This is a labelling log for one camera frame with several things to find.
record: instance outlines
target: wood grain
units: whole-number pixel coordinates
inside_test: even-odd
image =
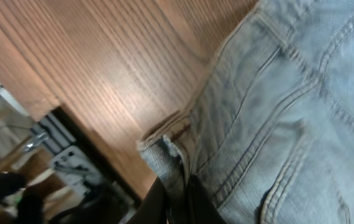
[[[0,81],[35,119],[59,104],[69,108],[143,197],[154,174],[137,139],[184,105],[254,4],[0,0]]]

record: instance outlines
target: jeans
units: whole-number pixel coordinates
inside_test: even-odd
[[[261,0],[138,148],[173,224],[192,174],[227,223],[354,223],[354,0]]]

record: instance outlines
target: light blue denim fabric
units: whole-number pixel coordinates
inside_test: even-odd
[[[354,0],[263,0],[142,157],[173,224],[202,181],[227,223],[354,223]]]

